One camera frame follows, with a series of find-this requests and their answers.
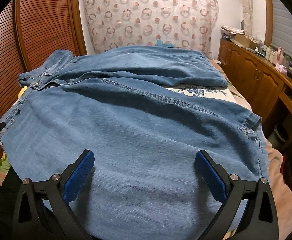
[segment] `blue gripper pad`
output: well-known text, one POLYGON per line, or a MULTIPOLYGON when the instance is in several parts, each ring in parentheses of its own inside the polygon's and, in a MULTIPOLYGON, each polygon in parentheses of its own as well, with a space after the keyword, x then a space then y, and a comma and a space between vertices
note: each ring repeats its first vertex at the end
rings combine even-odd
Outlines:
POLYGON ((69 179, 64 185, 63 199, 66 204, 76 200, 82 185, 87 179, 88 174, 91 172, 95 164, 95 156, 92 151, 88 151, 86 156, 79 163, 77 168, 73 171, 69 179))
POLYGON ((221 202, 222 204, 225 203, 227 200, 226 186, 217 174, 214 167, 209 163, 201 151, 196 153, 195 167, 198 169, 203 179, 205 180, 214 199, 221 202))

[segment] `stitched seam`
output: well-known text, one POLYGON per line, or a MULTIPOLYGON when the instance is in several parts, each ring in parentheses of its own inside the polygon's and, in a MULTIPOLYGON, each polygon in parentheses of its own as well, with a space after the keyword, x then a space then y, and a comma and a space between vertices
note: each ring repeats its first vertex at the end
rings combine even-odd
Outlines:
POLYGON ((38 78, 36 78, 36 80, 34 81, 34 82, 37 82, 37 83, 39 83, 39 86, 38 87, 33 87, 33 84, 31 84, 31 87, 33 88, 33 89, 35 89, 35 90, 37 90, 37 91, 40 91, 40 90, 42 90, 42 88, 44 88, 47 84, 46 84, 46 80, 49 78, 49 77, 51 77, 51 75, 53 75, 53 74, 56 74, 56 73, 58 73, 58 72, 60 72, 61 70, 63 70, 72 60, 73 60, 73 58, 71 58, 71 57, 69 57, 69 55, 67 55, 68 56, 68 58, 67 58, 67 60, 65 60, 66 59, 66 57, 62 57, 61 59, 59 59, 58 60, 58 62, 57 63, 55 63, 53 66, 56 66, 55 68, 54 68, 54 71, 52 72, 52 73, 48 73, 49 75, 45 75, 46 73, 47 73, 47 71, 49 70, 49 69, 51 69, 52 67, 50 67, 49 69, 47 69, 46 71, 44 71, 43 73, 41 73, 41 75, 39 75, 38 76, 38 78))
POLYGON ((170 103, 170 104, 173 104, 173 105, 178 105, 178 106, 185 107, 185 108, 192 108, 192 109, 204 112, 204 113, 211 114, 211 115, 216 116, 216 117, 218 117, 220 119, 224 119, 223 117, 221 117, 221 116, 219 116, 219 115, 217 115, 217 114, 215 114, 215 113, 213 113, 213 112, 211 112, 211 111, 209 111, 209 110, 207 110, 205 108, 202 108, 202 107, 196 106, 194 104, 190 104, 190 103, 181 101, 179 99, 169 98, 169 97, 157 95, 157 94, 154 94, 154 93, 146 92, 146 91, 143 91, 143 90, 132 88, 132 87, 129 87, 129 86, 126 86, 126 85, 123 85, 123 84, 120 84, 120 83, 117 83, 117 82, 114 82, 114 81, 110 81, 110 80, 107 80, 107 79, 103 79, 103 78, 97 78, 97 79, 102 81, 102 82, 104 82, 104 83, 107 83, 109 85, 113 85, 115 87, 119 87, 119 88, 123 88, 123 89, 126 89, 126 90, 130 90, 130 91, 132 91, 134 93, 141 94, 143 96, 151 97, 151 98, 157 99, 159 101, 164 101, 166 103, 170 103))
MULTIPOLYGON (((50 58, 50 60, 53 60, 55 57, 57 57, 61 53, 64 53, 64 52, 57 52, 53 57, 50 58)), ((50 68, 46 68, 46 67, 43 67, 43 68, 45 69, 44 72, 46 72, 48 69, 50 69, 50 68)), ((27 76, 25 76, 25 78, 38 79, 39 77, 38 76, 27 75, 27 76)))
MULTIPOLYGON (((112 54, 131 54, 131 53, 140 53, 140 52, 112 52, 112 54)), ((143 54, 154 55, 154 56, 164 55, 164 54, 147 53, 147 52, 143 52, 143 54)), ((178 54, 172 54, 170 56, 172 56, 172 57, 194 57, 194 58, 206 59, 205 56, 200 56, 200 55, 178 55, 178 54)))
POLYGON ((256 134, 256 140, 259 142, 259 149, 262 150, 262 143, 261 140, 259 138, 259 135, 257 134, 257 131, 254 129, 254 133, 256 134))
POLYGON ((29 91, 27 91, 27 93, 26 93, 26 91, 20 96, 20 98, 19 99, 23 99, 23 101, 22 102, 20 102, 19 101, 19 103, 20 104, 22 104, 26 99, 27 99, 27 97, 33 92, 33 91, 35 91, 34 89, 33 89, 33 87, 28 87, 27 89, 29 89, 29 91))
POLYGON ((247 128, 245 128, 245 127, 238 127, 246 136, 247 136, 247 138, 249 139, 250 137, 249 137, 249 135, 250 134, 254 134, 254 133, 252 133, 251 131, 249 131, 247 128))
POLYGON ((259 161, 259 158, 257 158, 258 162, 259 162, 259 171, 261 172, 261 176, 264 177, 263 173, 262 173, 262 167, 261 167, 261 163, 259 161))
POLYGON ((21 78, 19 80, 24 80, 25 78, 33 78, 33 79, 36 79, 37 77, 36 76, 32 76, 32 75, 25 75, 24 78, 21 78))
POLYGON ((243 125, 248 125, 248 120, 251 118, 251 116, 253 115, 254 113, 253 112, 251 112, 249 115, 248 115, 248 117, 244 120, 244 123, 243 123, 243 125))
POLYGON ((10 127, 13 125, 13 123, 14 123, 14 121, 15 121, 15 119, 13 118, 13 116, 15 115, 15 113, 17 113, 17 111, 20 111, 19 108, 18 108, 18 105, 19 105, 19 104, 20 104, 20 103, 18 102, 15 106, 13 106, 13 107, 15 107, 14 110, 12 110, 12 112, 8 115, 8 117, 7 117, 6 119, 3 120, 4 123, 7 123, 9 120, 11 120, 11 121, 10 121, 9 126, 6 126, 5 128, 3 128, 3 129, 0 131, 0 138, 1 138, 1 137, 7 132, 7 130, 9 130, 10 127))

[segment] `bottle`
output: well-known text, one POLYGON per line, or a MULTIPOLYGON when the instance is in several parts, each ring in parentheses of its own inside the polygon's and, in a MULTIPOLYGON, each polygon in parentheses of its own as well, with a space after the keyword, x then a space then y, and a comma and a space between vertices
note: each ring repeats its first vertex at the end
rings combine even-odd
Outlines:
POLYGON ((262 48, 262 54, 263 54, 264 56, 266 56, 266 48, 267 48, 266 46, 262 48))
POLYGON ((269 60, 269 57, 271 55, 271 52, 272 52, 272 47, 267 47, 267 49, 266 49, 266 55, 265 55, 265 58, 267 60, 269 60))
POLYGON ((285 66, 286 68, 288 68, 288 64, 290 63, 290 61, 291 61, 290 56, 285 55, 282 65, 285 66))
POLYGON ((273 50, 273 51, 271 52, 270 56, 269 56, 269 61, 270 61, 271 63, 274 63, 275 55, 276 55, 276 51, 273 50))

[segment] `wooden louvered door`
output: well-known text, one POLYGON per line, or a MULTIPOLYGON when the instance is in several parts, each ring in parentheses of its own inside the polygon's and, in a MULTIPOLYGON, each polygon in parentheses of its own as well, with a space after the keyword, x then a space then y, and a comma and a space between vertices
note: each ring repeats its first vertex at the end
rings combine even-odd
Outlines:
POLYGON ((16 101, 18 74, 25 71, 14 31, 13 2, 0 14, 0 117, 16 101))
POLYGON ((71 0, 16 0, 16 4, 23 55, 29 69, 41 66, 56 49, 67 49, 79 56, 71 0))
POLYGON ((71 0, 13 0, 0 14, 0 117, 17 100, 18 74, 40 67, 56 49, 86 54, 78 18, 73 23, 78 13, 71 0))

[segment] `blue denim jeans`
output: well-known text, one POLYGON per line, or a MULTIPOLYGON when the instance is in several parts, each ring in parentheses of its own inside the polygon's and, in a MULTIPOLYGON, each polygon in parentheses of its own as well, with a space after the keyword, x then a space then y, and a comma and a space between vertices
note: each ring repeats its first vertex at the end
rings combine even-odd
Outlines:
POLYGON ((220 207, 194 170, 199 150, 242 179, 268 178, 259 116, 157 85, 225 86, 199 53, 56 51, 19 81, 29 87, 2 117, 0 132, 13 168, 21 179, 46 180, 92 150, 95 167, 70 206, 98 238, 197 239, 220 207))

